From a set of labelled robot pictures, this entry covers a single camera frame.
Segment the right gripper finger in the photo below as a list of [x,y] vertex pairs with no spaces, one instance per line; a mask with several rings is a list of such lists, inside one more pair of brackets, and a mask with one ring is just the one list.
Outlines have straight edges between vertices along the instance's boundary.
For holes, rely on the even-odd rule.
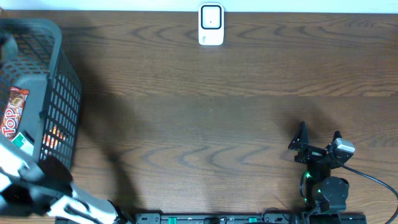
[[306,123],[302,121],[299,125],[298,131],[291,140],[288,149],[294,151],[301,151],[307,147],[307,144],[308,144],[307,126]]
[[326,146],[325,149],[334,149],[336,147],[335,141],[339,138],[341,138],[341,133],[339,131],[335,131],[332,141]]

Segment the grey plastic mesh basket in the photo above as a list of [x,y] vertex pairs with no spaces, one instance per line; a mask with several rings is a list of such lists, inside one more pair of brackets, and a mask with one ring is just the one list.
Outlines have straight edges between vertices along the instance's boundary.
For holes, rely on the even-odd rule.
[[[46,19],[1,19],[1,30],[18,45],[18,56],[1,67],[1,112],[12,86],[29,90],[18,131],[33,140],[32,157],[41,161],[51,155],[71,168],[82,89],[62,50],[60,28]],[[57,150],[42,143],[54,124],[66,135]]]

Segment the red Top chocolate bar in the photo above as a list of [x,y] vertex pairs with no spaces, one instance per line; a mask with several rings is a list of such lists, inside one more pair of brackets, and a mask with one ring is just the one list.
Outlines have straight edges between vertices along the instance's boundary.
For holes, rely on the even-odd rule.
[[12,86],[1,122],[1,133],[12,140],[21,123],[25,103],[30,91]]

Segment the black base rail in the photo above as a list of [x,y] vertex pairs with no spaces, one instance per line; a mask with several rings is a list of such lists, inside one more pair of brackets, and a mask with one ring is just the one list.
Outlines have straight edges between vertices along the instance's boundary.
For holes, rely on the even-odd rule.
[[[177,215],[159,213],[137,213],[132,216],[135,224],[301,224],[305,223],[304,216],[270,212],[264,215]],[[312,215],[310,223],[318,224],[367,224],[366,216],[362,214],[345,215]]]

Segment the white green medicine box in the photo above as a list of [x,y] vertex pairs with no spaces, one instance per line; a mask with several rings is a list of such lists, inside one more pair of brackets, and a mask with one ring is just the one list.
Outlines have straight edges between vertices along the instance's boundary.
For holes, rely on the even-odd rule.
[[33,156],[34,143],[23,133],[18,133],[11,141],[16,147],[24,151],[26,154]]

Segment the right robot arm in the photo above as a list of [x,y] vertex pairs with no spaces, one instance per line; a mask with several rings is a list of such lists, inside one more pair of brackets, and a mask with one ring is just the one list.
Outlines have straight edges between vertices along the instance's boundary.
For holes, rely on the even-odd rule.
[[305,164],[300,184],[300,194],[305,198],[310,214],[332,214],[346,210],[349,183],[331,175],[333,169],[342,167],[355,152],[354,144],[341,137],[339,131],[325,148],[309,144],[305,122],[301,122],[288,148],[297,151],[294,161]]

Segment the white barcode scanner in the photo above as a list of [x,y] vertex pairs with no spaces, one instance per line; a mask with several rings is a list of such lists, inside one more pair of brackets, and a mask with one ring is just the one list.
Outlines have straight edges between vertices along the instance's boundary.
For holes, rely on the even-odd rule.
[[220,3],[206,2],[198,10],[198,42],[217,46],[224,41],[224,7]]

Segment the small orange snack box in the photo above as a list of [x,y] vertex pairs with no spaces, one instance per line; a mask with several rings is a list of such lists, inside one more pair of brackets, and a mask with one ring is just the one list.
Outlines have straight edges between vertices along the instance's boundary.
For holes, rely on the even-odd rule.
[[51,149],[57,150],[64,140],[66,140],[64,131],[54,124],[49,133],[44,134],[42,143]]

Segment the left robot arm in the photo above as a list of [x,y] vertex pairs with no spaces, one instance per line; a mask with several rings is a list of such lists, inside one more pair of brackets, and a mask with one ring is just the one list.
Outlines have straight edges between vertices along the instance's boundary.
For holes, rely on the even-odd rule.
[[135,223],[109,200],[98,199],[73,183],[69,170],[55,157],[36,162],[1,136],[1,215],[32,214],[75,223]]

